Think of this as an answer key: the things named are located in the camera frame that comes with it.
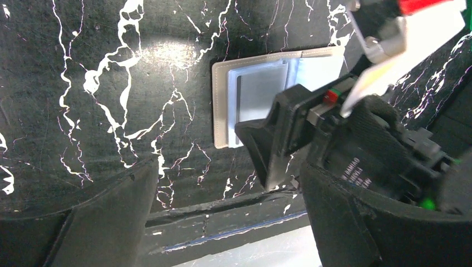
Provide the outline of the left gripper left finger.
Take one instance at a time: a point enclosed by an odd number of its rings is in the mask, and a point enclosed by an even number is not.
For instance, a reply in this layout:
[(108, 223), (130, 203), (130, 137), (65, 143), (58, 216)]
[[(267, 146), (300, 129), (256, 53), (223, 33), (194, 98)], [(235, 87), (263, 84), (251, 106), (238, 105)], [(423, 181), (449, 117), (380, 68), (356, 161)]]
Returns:
[(2, 212), (1, 265), (133, 266), (158, 171), (146, 160), (54, 204)]

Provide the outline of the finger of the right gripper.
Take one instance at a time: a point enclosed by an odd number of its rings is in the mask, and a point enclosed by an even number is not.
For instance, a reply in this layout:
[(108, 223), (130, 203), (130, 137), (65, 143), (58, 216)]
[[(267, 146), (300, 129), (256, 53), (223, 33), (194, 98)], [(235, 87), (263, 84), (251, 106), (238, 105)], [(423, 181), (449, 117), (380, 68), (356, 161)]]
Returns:
[(421, 62), (465, 26), (466, 1), (347, 1), (347, 14), (374, 64)]

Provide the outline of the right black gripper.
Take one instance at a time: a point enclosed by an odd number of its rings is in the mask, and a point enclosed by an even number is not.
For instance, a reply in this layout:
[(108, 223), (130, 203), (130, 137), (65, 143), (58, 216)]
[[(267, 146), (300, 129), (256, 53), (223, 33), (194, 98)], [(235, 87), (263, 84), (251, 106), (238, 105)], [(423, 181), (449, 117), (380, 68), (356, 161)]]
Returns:
[(355, 81), (345, 76), (314, 91), (295, 85), (275, 96), (266, 118), (235, 125), (264, 189), (285, 182), (291, 155), (309, 144), (308, 163), (352, 185), (424, 209), (456, 210), (457, 161), (432, 132), (406, 129), (377, 95), (340, 115)]

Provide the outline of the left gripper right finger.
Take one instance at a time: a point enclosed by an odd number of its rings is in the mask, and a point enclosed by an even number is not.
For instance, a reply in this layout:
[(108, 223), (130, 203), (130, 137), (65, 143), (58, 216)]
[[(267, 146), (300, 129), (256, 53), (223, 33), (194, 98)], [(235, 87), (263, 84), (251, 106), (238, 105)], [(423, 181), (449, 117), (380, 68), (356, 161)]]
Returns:
[(307, 162), (301, 189), (323, 266), (470, 266), (471, 217), (399, 202)]

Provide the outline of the yellow credit card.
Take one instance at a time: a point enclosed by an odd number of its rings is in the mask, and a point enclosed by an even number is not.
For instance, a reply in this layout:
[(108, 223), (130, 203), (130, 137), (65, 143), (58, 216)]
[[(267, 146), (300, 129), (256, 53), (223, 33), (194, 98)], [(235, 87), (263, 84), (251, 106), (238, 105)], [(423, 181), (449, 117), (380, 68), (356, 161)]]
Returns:
[(407, 62), (406, 56), (401, 54), (362, 71), (344, 101), (340, 115), (347, 118), (352, 113), (354, 105), (366, 96), (384, 95), (390, 84), (394, 85), (411, 69), (412, 66)]

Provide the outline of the grey credit card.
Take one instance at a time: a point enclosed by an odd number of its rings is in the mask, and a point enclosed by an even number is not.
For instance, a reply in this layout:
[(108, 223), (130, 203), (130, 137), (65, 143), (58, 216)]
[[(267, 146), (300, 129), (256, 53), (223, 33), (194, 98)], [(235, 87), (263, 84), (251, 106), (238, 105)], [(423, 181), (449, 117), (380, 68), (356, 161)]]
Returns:
[(286, 87), (286, 65), (231, 70), (228, 73), (228, 146), (242, 142), (235, 133), (239, 122), (266, 118), (275, 95)]

